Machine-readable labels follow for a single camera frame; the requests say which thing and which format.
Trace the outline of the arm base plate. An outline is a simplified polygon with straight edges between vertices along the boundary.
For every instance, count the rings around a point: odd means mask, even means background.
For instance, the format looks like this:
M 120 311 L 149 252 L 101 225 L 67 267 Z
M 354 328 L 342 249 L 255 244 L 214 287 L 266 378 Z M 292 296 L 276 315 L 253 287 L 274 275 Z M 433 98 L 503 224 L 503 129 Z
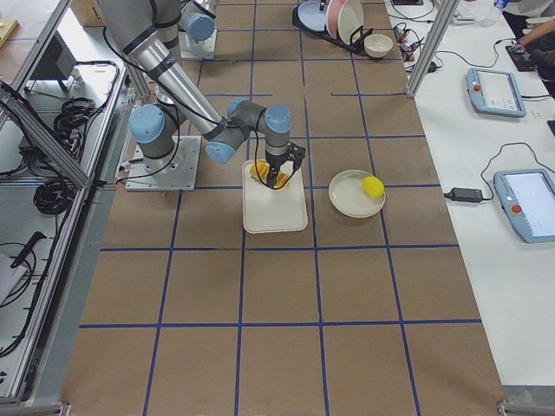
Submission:
M 211 36 L 204 41 L 194 41 L 184 31 L 179 31 L 180 55 L 183 60 L 208 60 L 215 57 L 216 39 L 218 28 L 215 28 Z
M 125 188 L 129 192 L 191 192 L 195 189 L 201 147 L 200 136 L 173 136 L 174 149 L 161 159 L 149 159 L 139 145 L 134 157 L 140 159 L 129 169 Z

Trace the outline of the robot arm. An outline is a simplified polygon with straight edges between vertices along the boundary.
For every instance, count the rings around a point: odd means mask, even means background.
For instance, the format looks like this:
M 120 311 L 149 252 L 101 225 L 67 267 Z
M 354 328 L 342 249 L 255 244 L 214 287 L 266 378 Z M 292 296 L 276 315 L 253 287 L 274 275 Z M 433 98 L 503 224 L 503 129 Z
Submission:
M 215 30 L 216 9 L 219 1 L 187 0 L 180 2 L 179 31 L 194 42 L 206 41 Z
M 291 112 L 282 105 L 264 107 L 237 99 L 223 117 L 181 67 L 179 1 L 100 1 L 103 22 L 119 50 L 134 60 L 207 142 L 208 156 L 227 162 L 252 133 L 264 136 L 264 159 L 254 164 L 254 176 L 272 190 L 288 185 L 282 165 L 297 171 L 305 150 L 291 142 Z

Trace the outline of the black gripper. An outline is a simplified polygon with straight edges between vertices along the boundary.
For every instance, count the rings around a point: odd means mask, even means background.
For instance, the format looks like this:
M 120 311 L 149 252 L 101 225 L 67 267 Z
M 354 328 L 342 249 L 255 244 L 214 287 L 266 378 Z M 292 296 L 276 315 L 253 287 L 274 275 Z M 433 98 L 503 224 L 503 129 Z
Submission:
M 293 142 L 288 142 L 285 146 L 276 148 L 267 146 L 265 148 L 265 160 L 269 164 L 265 174 L 265 183 L 268 187 L 278 188 L 282 185 L 282 173 L 280 168 L 288 161 L 293 163 L 293 171 L 297 171 L 303 164 L 305 158 L 305 148 Z

